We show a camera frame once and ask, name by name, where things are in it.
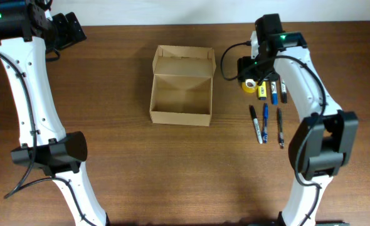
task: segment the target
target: cable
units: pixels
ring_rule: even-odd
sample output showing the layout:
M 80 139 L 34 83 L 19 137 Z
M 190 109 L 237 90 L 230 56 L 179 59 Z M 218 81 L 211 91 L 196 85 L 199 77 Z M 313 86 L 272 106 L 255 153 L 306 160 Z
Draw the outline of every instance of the cable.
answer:
M 315 199 L 314 199 L 314 202 L 312 204 L 312 207 L 310 208 L 310 210 L 308 211 L 308 213 L 305 215 L 304 219 L 302 220 L 300 226 L 303 226 L 305 224 L 305 222 L 310 219 L 310 216 L 311 214 L 313 213 L 313 211 L 316 209 L 316 206 L 317 206 L 317 203 L 319 202 L 319 195 L 320 195 L 320 189 L 322 189 L 322 187 L 316 183 L 316 182 L 312 182 L 312 183 L 309 183 L 309 184 L 306 184 L 304 183 L 300 177 L 299 177 L 299 173 L 298 173 L 298 167 L 299 167 L 299 159 L 300 159 L 300 155 L 302 153 L 302 149 L 304 148 L 310 134 L 312 133 L 312 129 L 313 127 L 321 120 L 321 118 L 323 118 L 323 115 L 324 115 L 324 111 L 325 111 L 325 107 L 326 107 L 326 97 L 325 97 L 325 91 L 324 91 L 324 87 L 323 87 L 323 84 L 322 82 L 320 81 L 320 79 L 318 78 L 318 76 L 316 76 L 316 74 L 307 66 L 306 63 L 300 61 L 299 59 L 295 58 L 295 57 L 292 57 L 292 56 L 275 56 L 275 57 L 272 57 L 272 58 L 269 58 L 269 59 L 266 59 L 266 60 L 261 60 L 259 62 L 257 62 L 256 64 L 252 64 L 252 65 L 249 65 L 248 67 L 244 68 L 241 73 L 239 73 L 238 75 L 236 75 L 235 77 L 232 77 L 232 78 L 226 78 L 224 76 L 224 73 L 223 73 L 223 58 L 224 58 L 224 55 L 225 53 L 232 47 L 236 46 L 236 45 L 233 45 L 231 47 L 229 47 L 223 54 L 223 56 L 221 57 L 221 74 L 223 75 L 224 79 L 227 80 L 227 81 L 231 81 L 231 80 L 234 80 L 234 79 L 237 79 L 241 76 L 243 76 L 246 72 L 248 72 L 249 70 L 251 69 L 254 69 L 255 67 L 259 66 L 259 65 L 262 65 L 264 63 L 267 63 L 267 62 L 270 62 L 270 61 L 274 61 L 275 59 L 281 59 L 281 58 L 284 58 L 284 59 L 289 59 L 289 60 L 293 60 L 295 62 L 297 62 L 299 65 L 301 65 L 304 69 L 306 69 L 306 71 L 309 72 L 309 74 L 312 76 L 312 78 L 316 81 L 317 85 L 319 86 L 319 89 L 320 89 L 320 92 L 322 94 L 322 99 L 323 99 L 323 104 L 322 104 L 322 110 L 318 116 L 318 118 L 316 119 L 316 121 L 313 123 L 313 125 L 310 127 L 310 129 L 308 130 L 308 133 L 307 135 L 305 136 L 304 140 L 302 141 L 301 143 L 301 146 L 299 147 L 298 149 L 298 152 L 297 152 L 297 157 L 295 159 L 295 169 L 294 169 L 294 173 L 295 173 L 295 179 L 298 181 L 298 183 L 301 185 L 301 186 L 315 186 L 316 187 L 316 193 L 315 193 Z M 268 77 L 268 75 L 266 75 L 265 77 L 261 78 L 259 81 L 258 81 L 258 84 L 257 85 L 262 85 L 263 81 Z
M 242 43 L 238 43 L 238 44 L 231 45 L 230 47 L 228 47 L 228 48 L 226 49 L 226 51 L 224 51 L 223 56 L 221 57 L 221 61 L 220 61 L 221 75 L 222 75 L 222 76 L 223 76 L 223 78 L 224 78 L 225 80 L 227 80 L 227 81 L 234 80 L 234 79 L 236 79 L 237 77 L 235 77 L 235 78 L 227 78 L 227 77 L 225 77 L 225 75 L 224 75 L 224 70 L 223 70 L 223 60 L 224 60 L 224 57 L 225 57 L 225 55 L 227 54 L 227 52 L 228 52 L 230 49 L 232 49 L 232 48 L 234 48 L 234 47 L 236 47 L 236 46 L 240 46 L 240 45 L 251 46 L 251 41 L 246 41 L 246 42 L 242 42 Z
M 51 5 L 53 4 L 53 0 L 49 0 L 48 3 L 46 4 L 46 10 L 50 10 L 51 11 Z
M 51 58 L 46 58 L 46 62 L 54 62 L 54 61 L 57 61 L 57 60 L 60 59 L 61 53 L 56 48 L 53 48 L 53 51 L 54 51 L 55 55 L 57 55 L 57 56 L 56 57 L 51 57 Z
M 22 178 L 19 180 L 18 184 L 8 193 L 4 196 L 5 199 L 11 197 L 13 194 L 18 192 L 19 188 L 23 185 L 24 181 L 28 178 L 31 170 L 33 169 L 34 165 L 34 160 L 36 158 L 36 151 L 37 151 L 37 131 L 36 127 L 34 124 L 34 117 L 33 117 L 33 110 L 32 110 L 32 105 L 30 101 L 30 96 L 28 92 L 28 88 L 24 82 L 23 74 L 19 71 L 19 69 L 15 66 L 13 62 L 11 62 L 8 58 L 6 58 L 3 54 L 0 53 L 0 58 L 4 60 L 16 73 L 16 76 L 19 78 L 19 81 L 21 82 L 24 96 L 26 98 L 26 103 L 28 105 L 28 112 L 29 112 L 29 121 L 30 121 L 30 126 L 31 126 L 31 135 L 33 136 L 33 148 L 31 151 L 31 156 L 30 156 L 30 163 L 28 168 L 26 169 L 26 172 L 22 176 Z
M 29 182 L 25 185 L 23 185 L 22 187 L 19 188 L 18 191 L 21 191 L 27 187 L 30 187 L 32 185 L 35 185 L 35 184 L 38 184 L 38 183 L 41 183 L 41 182 L 44 182 L 44 181 L 51 181 L 51 180 L 56 180 L 56 181 L 61 181 L 61 182 L 64 182 L 64 184 L 70 189 L 70 192 L 71 192 L 71 195 L 72 195 L 72 199 L 73 199 L 73 202 L 75 203 L 75 206 L 77 207 L 77 210 L 79 212 L 79 216 L 82 220 L 84 220 L 86 223 L 88 223 L 89 225 L 91 226 L 96 226 L 94 223 L 91 223 L 91 221 L 89 221 L 85 214 L 82 213 L 82 211 L 80 210 L 80 207 L 79 207 L 79 203 L 78 203 L 78 200 L 75 196 L 75 193 L 73 192 L 73 189 L 72 189 L 72 186 L 70 184 L 70 181 L 66 181 L 62 178 L 56 178 L 56 177 L 50 177 L 50 178 L 42 178 L 42 179 L 38 179 L 38 180 L 35 180 L 35 181 L 32 181 L 32 182 Z

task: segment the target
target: cable clip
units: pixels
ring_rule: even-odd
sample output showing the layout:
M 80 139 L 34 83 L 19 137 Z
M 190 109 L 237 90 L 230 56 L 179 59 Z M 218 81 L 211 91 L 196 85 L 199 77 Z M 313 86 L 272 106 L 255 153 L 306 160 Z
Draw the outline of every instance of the cable clip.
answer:
M 40 130 L 36 130 L 36 134 L 40 134 Z M 34 131 L 30 131 L 30 135 L 34 135 Z
M 83 216 L 80 216 L 80 221 L 84 220 L 86 218 L 86 213 L 83 214 Z
M 65 182 L 65 185 L 69 187 L 69 184 L 71 183 L 71 179 L 69 179 L 67 182 Z

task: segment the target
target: marker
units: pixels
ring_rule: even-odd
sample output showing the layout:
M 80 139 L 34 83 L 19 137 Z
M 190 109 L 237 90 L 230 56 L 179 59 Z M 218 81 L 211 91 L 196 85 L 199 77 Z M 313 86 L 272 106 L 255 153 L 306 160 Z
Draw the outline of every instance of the marker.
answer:
M 278 100 L 277 100 L 277 88 L 275 86 L 275 82 L 271 82 L 271 86 L 272 86 L 272 104 L 273 105 L 277 105 L 278 104 Z
M 263 133 L 262 133 L 263 143 L 265 144 L 267 143 L 267 139 L 268 139 L 267 120 L 268 120 L 268 106 L 265 103 L 263 105 Z
M 258 137 L 259 144 L 262 144 L 263 143 L 262 135 L 260 134 L 259 122 L 258 122 L 258 118 L 256 117 L 255 108 L 252 105 L 249 105 L 249 111 L 250 111 L 250 115 L 252 116 L 253 123 L 255 125 L 256 136 Z
M 281 78 L 281 98 L 284 104 L 287 103 L 287 88 L 284 79 Z
M 262 85 L 259 85 L 258 99 L 265 100 L 267 97 L 266 94 L 266 82 L 263 82 Z
M 283 135 L 283 117 L 281 115 L 281 109 L 277 109 L 278 114 L 278 124 L 280 125 L 280 134 L 278 135 L 278 143 L 280 143 L 280 147 L 284 148 L 284 135 Z

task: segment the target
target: black marker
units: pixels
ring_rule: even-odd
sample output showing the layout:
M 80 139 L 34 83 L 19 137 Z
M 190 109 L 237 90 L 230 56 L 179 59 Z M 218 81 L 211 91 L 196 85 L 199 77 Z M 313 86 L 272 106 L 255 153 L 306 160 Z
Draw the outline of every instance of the black marker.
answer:
M 263 143 L 262 135 L 260 134 L 259 122 L 258 122 L 258 118 L 256 117 L 255 108 L 252 105 L 249 105 L 249 111 L 250 111 L 250 115 L 252 116 L 253 123 L 255 125 L 256 136 L 258 137 L 259 144 L 262 144 Z
M 284 135 L 283 135 L 283 117 L 281 115 L 281 109 L 277 109 L 278 114 L 278 123 L 280 125 L 280 134 L 278 135 L 278 142 L 280 143 L 280 147 L 284 148 Z

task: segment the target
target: blue pen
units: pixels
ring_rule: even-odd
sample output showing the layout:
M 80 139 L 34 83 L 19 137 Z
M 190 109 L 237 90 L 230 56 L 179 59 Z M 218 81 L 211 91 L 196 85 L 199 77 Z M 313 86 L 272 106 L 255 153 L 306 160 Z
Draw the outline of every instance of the blue pen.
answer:
M 267 120 L 268 120 L 268 106 L 265 103 L 263 105 L 263 132 L 262 132 L 262 138 L 263 143 L 267 143 Z

